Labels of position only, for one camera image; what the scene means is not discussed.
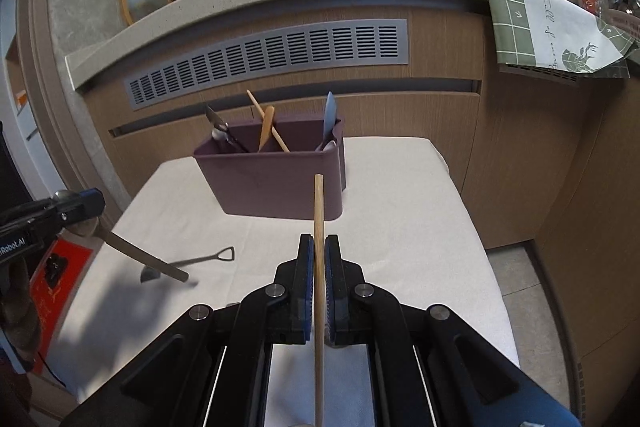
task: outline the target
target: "screw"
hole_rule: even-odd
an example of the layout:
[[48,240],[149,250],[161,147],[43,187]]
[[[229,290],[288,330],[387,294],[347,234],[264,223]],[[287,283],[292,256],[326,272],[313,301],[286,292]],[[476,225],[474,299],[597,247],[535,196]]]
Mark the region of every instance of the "screw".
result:
[[373,286],[367,283],[358,284],[353,291],[358,297],[370,297],[373,295]]
[[429,309],[429,313],[431,317],[436,319],[437,321],[446,321],[449,318],[449,309],[445,308],[441,304],[436,304]]
[[204,304],[196,304],[189,310],[189,316],[194,321],[201,321],[209,316],[209,307]]
[[73,198],[74,196],[77,196],[75,192],[65,189],[65,190],[58,190],[53,195],[53,199],[57,202],[60,202],[60,201],[68,200],[69,198]]
[[282,297],[284,295],[284,286],[282,284],[270,284],[264,289],[270,297]]

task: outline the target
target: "wall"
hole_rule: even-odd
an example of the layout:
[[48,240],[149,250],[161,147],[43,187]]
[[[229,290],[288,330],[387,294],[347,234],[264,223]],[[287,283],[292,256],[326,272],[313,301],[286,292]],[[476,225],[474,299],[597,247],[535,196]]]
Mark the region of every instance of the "wall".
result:
[[574,157],[590,87],[487,74],[462,190],[485,248],[538,233]]
[[536,236],[599,427],[640,368],[640,80],[597,85],[564,187]]
[[33,134],[35,123],[29,105],[20,115],[14,102],[7,64],[15,37],[16,0],[0,0],[0,120],[7,147],[20,177],[34,199],[48,198],[65,188],[39,133]]

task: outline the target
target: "gray vent grille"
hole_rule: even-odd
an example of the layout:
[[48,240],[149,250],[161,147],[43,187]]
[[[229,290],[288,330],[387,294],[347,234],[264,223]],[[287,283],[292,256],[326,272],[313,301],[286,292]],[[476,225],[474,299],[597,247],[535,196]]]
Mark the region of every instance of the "gray vent grille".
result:
[[289,71],[408,64],[406,20],[336,21],[279,28],[217,42],[125,81],[131,107]]

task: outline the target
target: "wooden spatula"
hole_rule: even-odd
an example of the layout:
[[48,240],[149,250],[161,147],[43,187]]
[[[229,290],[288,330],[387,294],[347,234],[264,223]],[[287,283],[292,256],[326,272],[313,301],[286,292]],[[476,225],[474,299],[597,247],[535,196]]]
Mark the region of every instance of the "wooden spatula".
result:
[[[253,102],[254,107],[258,110],[258,114],[260,115],[260,118],[262,118],[264,120],[264,111],[260,107],[260,104],[258,103],[258,101],[255,100],[255,97],[254,97],[253,93],[251,91],[249,91],[248,89],[246,90],[246,93],[249,95],[249,98]],[[282,137],[280,136],[280,133],[278,133],[278,131],[276,131],[275,127],[271,127],[271,134],[273,134],[273,137],[276,139],[276,142],[278,142],[278,144],[280,144],[280,147],[282,148],[282,150],[284,152],[289,152],[289,147],[286,146],[286,144],[282,140]]]
[[275,108],[273,105],[268,105],[264,110],[264,119],[262,120],[262,130],[260,131],[260,145],[258,152],[262,150],[264,144],[266,144],[271,136],[271,127],[273,126],[273,113]]

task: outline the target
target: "floor tile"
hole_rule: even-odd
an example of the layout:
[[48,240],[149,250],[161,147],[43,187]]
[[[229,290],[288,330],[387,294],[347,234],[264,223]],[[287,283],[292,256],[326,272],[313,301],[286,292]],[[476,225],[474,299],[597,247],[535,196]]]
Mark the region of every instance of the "floor tile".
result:
[[569,407],[569,386],[558,330],[541,285],[503,297],[520,368],[540,387]]
[[497,248],[487,252],[491,268],[502,295],[508,295],[540,283],[522,245]]

